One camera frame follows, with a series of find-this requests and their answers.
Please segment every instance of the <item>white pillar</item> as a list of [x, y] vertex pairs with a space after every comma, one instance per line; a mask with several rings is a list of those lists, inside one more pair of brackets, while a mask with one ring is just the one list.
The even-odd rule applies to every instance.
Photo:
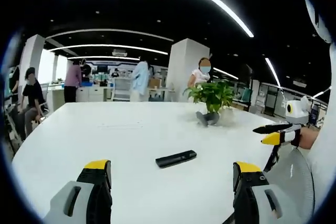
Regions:
[[258, 80], [252, 80], [252, 95], [251, 95], [251, 106], [256, 105], [257, 96], [259, 92], [260, 82]]
[[191, 39], [184, 39], [172, 45], [168, 73], [167, 87], [174, 87], [173, 101], [186, 102], [187, 95], [182, 95], [187, 88], [188, 79], [202, 57], [209, 57], [210, 49]]
[[36, 34], [26, 41], [20, 60], [20, 79], [19, 79], [19, 96], [22, 94], [22, 87], [25, 86], [25, 74], [28, 68], [35, 68], [35, 75], [38, 76], [38, 67], [40, 64], [41, 53], [43, 50], [45, 38]]
[[53, 75], [52, 81], [56, 81], [57, 60], [58, 60], [58, 55], [55, 55], [54, 64], [52, 66], [52, 75]]
[[72, 66], [72, 64], [73, 64], [73, 61], [71, 61], [71, 60], [67, 61], [67, 72], [68, 72], [69, 68]]

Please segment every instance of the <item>potted plant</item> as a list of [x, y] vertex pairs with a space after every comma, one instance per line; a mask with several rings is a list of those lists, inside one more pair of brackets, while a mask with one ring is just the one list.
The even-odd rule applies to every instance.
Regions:
[[193, 97], [194, 103], [204, 102], [208, 113], [203, 115], [197, 112], [197, 118], [208, 126], [208, 122], [216, 124], [219, 120], [219, 112], [221, 116], [224, 114], [224, 107], [230, 107], [234, 93], [227, 82], [220, 81], [217, 83], [201, 83], [196, 87], [187, 88], [184, 92], [189, 91], [188, 98]]

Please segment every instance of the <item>pink shirt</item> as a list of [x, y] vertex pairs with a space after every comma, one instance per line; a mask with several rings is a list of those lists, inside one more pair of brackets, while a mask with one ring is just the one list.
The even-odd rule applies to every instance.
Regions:
[[70, 66], [65, 78], [64, 86], [78, 87], [82, 85], [82, 71], [79, 65]]

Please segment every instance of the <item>black shirt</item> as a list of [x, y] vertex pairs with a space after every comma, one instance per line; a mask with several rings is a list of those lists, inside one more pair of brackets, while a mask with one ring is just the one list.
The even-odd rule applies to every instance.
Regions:
[[28, 97], [28, 105], [30, 107], [35, 107], [35, 99], [38, 100], [38, 104], [45, 103], [42, 94], [42, 88], [40, 83], [36, 80], [34, 85], [26, 85], [25, 89], [23, 90], [23, 95]]
[[[12, 77], [9, 79], [9, 88], [12, 91], [12, 89], [14, 88], [15, 84], [17, 81], [19, 81], [19, 77], [20, 77], [20, 70], [19, 68], [15, 68]], [[18, 95], [17, 95], [17, 91], [18, 91], [18, 87], [16, 88], [16, 90], [14, 91], [14, 93], [16, 95], [12, 96], [12, 103], [15, 103], [18, 101]]]
[[118, 72], [113, 72], [113, 73], [112, 73], [112, 77], [119, 77]]
[[91, 74], [91, 67], [87, 64], [81, 67], [82, 81], [90, 81], [89, 74]]

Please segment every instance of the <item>window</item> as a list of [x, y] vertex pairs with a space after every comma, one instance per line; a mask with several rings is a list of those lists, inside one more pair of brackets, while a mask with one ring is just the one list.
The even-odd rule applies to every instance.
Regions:
[[57, 79], [65, 80], [65, 77], [67, 75], [67, 64], [68, 64], [67, 57], [59, 55], [56, 67], [56, 80]]
[[49, 83], [52, 81], [53, 65], [55, 54], [43, 49], [38, 67], [37, 80], [39, 83]]

